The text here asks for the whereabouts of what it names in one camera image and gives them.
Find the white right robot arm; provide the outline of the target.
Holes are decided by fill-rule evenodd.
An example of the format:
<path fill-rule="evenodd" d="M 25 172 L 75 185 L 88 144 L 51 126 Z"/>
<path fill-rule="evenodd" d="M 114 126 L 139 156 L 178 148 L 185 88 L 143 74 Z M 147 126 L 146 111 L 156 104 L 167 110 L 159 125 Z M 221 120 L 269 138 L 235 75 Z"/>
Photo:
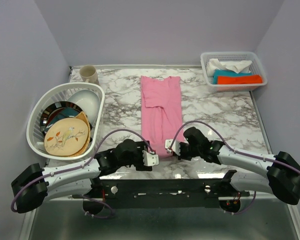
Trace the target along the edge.
<path fill-rule="evenodd" d="M 220 183 L 220 191 L 231 196 L 239 191 L 273 194 L 280 201 L 297 205 L 300 201 L 300 165 L 287 152 L 257 154 L 236 149 L 224 139 L 208 140 L 196 127 L 188 128 L 183 136 L 186 142 L 173 140 L 168 147 L 179 159 L 200 157 L 208 163 L 234 166 L 246 170 L 235 172 Z"/>

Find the pink t shirt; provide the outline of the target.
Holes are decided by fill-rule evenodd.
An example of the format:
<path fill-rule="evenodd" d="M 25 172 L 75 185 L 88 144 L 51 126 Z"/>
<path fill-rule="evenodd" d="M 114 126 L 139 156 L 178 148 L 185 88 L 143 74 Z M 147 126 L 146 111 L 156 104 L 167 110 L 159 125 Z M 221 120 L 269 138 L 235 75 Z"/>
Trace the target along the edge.
<path fill-rule="evenodd" d="M 173 139 L 183 124 L 180 81 L 179 76 L 163 80 L 140 77 L 141 135 L 160 159 L 172 156 L 165 141 Z"/>

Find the aluminium frame rail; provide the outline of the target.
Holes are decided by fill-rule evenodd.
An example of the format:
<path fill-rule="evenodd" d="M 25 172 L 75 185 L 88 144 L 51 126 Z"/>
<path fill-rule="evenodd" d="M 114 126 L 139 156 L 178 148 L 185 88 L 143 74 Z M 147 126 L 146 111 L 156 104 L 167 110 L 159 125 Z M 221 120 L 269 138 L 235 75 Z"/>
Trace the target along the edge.
<path fill-rule="evenodd" d="M 83 209 L 94 202 L 78 197 L 44 203 L 25 217 L 22 240 L 300 240 L 297 207 L 272 195 L 240 198 L 244 213 L 219 208 L 118 208 L 110 219 L 93 219 Z"/>

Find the orange folded t shirt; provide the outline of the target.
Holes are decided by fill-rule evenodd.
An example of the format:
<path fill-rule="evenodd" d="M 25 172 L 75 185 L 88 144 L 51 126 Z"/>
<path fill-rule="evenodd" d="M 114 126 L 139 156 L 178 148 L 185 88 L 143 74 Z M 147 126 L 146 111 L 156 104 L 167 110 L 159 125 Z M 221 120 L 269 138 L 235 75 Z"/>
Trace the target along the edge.
<path fill-rule="evenodd" d="M 219 85 L 247 85 L 247 84 L 262 84 L 263 79 L 260 75 L 248 76 L 219 76 L 217 84 Z"/>

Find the white ceramic bowl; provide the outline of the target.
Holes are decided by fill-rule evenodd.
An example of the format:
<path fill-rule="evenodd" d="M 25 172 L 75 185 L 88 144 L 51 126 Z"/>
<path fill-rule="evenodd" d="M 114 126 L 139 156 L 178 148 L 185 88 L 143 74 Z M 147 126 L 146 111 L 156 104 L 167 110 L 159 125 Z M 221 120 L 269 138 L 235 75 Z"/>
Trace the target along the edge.
<path fill-rule="evenodd" d="M 95 92 L 88 89 L 79 90 L 72 94 L 66 101 L 79 106 L 86 114 L 90 124 L 93 125 L 97 120 L 101 107 L 101 100 Z"/>

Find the beige bird pattern plate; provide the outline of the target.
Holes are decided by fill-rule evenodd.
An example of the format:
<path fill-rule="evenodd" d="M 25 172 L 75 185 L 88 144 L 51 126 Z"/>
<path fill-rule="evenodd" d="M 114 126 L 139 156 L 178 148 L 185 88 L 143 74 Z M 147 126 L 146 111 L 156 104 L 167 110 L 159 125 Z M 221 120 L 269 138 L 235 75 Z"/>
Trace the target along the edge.
<path fill-rule="evenodd" d="M 86 150 L 91 130 L 78 118 L 64 118 L 53 124 L 44 137 L 44 148 L 50 155 L 71 157 Z"/>

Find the white folded t shirt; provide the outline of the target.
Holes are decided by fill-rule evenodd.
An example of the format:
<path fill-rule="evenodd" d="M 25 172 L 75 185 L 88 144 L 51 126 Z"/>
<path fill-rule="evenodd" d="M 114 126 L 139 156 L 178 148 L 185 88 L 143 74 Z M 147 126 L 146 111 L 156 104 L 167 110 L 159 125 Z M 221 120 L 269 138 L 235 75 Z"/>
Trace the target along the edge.
<path fill-rule="evenodd" d="M 213 76 L 216 70 L 230 71 L 236 74 L 250 73 L 251 60 L 242 61 L 219 61 L 217 58 L 211 58 L 206 65 L 206 73 L 209 77 Z"/>

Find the white oval dish basket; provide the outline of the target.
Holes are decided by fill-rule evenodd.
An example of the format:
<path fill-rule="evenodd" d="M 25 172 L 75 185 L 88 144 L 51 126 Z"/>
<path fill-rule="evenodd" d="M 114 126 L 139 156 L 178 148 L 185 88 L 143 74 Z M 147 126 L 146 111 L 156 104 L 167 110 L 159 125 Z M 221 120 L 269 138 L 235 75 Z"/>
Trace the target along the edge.
<path fill-rule="evenodd" d="M 56 102 L 66 101 L 73 94 L 82 90 L 90 90 L 94 92 L 99 100 L 100 106 L 96 119 L 91 123 L 92 125 L 92 141 L 88 144 L 88 148 L 80 155 L 77 156 L 54 156 L 49 154 L 44 147 L 44 135 L 42 133 L 43 120 L 47 119 L 50 115 L 50 111 L 47 108 L 50 105 L 54 105 Z M 105 103 L 105 92 L 104 90 L 96 84 L 87 82 L 69 82 L 53 87 L 48 90 L 36 103 L 34 106 L 30 117 L 28 119 L 26 128 L 26 139 L 30 148 L 38 155 L 47 158 L 54 159 L 58 161 L 75 161 L 79 159 L 84 159 L 93 154 L 97 148 L 97 143 L 99 142 L 98 131 L 99 125 L 103 121 L 104 114 L 104 103 Z"/>

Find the teal folded t shirt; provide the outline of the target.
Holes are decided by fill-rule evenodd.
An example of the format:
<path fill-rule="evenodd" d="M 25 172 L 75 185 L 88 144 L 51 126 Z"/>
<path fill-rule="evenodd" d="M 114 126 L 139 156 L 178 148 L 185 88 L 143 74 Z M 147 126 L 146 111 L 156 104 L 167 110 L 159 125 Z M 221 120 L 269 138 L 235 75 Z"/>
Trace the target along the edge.
<path fill-rule="evenodd" d="M 213 84 L 217 84 L 218 83 L 218 77 L 245 77 L 245 76 L 251 76 L 252 73 L 236 73 L 234 71 L 227 71 L 227 70 L 220 70 L 217 69 L 214 71 L 213 74 Z"/>

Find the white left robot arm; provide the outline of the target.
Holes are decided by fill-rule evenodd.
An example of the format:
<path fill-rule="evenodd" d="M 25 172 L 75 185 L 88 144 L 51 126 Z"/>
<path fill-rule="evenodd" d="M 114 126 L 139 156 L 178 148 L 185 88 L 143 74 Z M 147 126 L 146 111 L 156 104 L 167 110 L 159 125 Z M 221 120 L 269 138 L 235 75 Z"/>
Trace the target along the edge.
<path fill-rule="evenodd" d="M 115 148 L 97 152 L 93 157 L 58 167 L 29 165 L 12 182 L 14 213 L 27 213 L 43 202 L 66 195 L 85 195 L 94 198 L 101 185 L 94 181 L 115 173 L 121 167 L 134 166 L 137 171 L 151 171 L 159 157 L 148 141 L 126 139 Z"/>

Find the tan scalloped dish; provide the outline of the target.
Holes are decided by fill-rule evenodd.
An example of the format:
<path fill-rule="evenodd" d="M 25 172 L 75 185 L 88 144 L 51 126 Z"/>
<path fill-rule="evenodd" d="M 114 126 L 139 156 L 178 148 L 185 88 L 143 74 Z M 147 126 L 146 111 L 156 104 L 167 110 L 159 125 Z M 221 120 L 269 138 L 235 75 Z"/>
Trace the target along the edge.
<path fill-rule="evenodd" d="M 79 119 L 79 120 L 82 120 L 83 122 L 85 122 L 87 125 L 89 125 L 89 121 L 88 121 L 88 118 L 87 118 L 87 115 L 81 111 L 78 115 L 76 115 L 74 117 L 75 119 Z"/>

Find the beige ceramic mug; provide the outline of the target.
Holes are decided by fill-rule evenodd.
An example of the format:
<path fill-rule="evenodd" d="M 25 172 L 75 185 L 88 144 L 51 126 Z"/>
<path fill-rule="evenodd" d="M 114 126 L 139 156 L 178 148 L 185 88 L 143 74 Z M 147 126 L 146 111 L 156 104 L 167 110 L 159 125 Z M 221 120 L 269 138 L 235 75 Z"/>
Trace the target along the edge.
<path fill-rule="evenodd" d="M 79 75 L 83 82 L 99 85 L 97 69 L 93 65 L 85 65 L 79 70 Z"/>

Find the teal ceramic plate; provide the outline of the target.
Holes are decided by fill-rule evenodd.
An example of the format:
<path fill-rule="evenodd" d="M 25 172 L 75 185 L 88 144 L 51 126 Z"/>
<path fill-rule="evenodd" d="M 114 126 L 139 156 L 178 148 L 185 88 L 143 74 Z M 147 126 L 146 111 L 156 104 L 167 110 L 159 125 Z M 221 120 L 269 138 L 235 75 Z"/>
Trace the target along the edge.
<path fill-rule="evenodd" d="M 65 119 L 65 118 L 74 118 L 81 112 L 80 109 L 65 107 L 61 110 L 57 110 L 49 119 L 46 124 L 47 128 L 50 128 L 56 122 Z"/>

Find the dark striped rim plate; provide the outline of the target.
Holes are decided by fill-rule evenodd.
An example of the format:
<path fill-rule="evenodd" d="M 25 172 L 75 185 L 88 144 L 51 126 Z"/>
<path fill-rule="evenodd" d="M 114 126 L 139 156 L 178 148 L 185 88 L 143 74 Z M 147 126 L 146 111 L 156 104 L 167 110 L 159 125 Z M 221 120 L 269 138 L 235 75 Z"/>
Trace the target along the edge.
<path fill-rule="evenodd" d="M 49 105 L 41 114 L 40 116 L 40 122 L 39 122 L 39 126 L 40 126 L 40 130 L 43 133 L 47 132 L 47 127 L 46 124 L 49 120 L 49 118 L 57 112 L 57 110 L 61 110 L 63 108 L 74 108 L 74 109 L 80 109 L 82 111 L 82 109 L 76 105 L 75 103 L 69 102 L 69 101 L 57 101 L 55 103 L 52 103 L 51 105 Z"/>

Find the white plastic mesh basket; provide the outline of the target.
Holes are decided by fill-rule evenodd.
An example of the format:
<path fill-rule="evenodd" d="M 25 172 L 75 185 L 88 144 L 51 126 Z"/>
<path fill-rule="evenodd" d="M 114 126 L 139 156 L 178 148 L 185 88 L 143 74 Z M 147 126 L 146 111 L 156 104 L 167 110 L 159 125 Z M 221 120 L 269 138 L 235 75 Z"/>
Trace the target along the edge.
<path fill-rule="evenodd" d="M 252 61 L 249 67 L 252 75 L 262 77 L 261 84 L 213 84 L 213 76 L 208 76 L 206 66 L 210 59 L 218 59 L 221 62 L 225 61 Z M 268 83 L 266 73 L 261 65 L 257 55 L 249 51 L 228 51 L 228 52 L 204 52 L 200 56 L 200 62 L 203 70 L 203 76 L 206 80 L 208 89 L 211 92 L 240 92 L 253 91 L 258 87 L 265 86 Z"/>

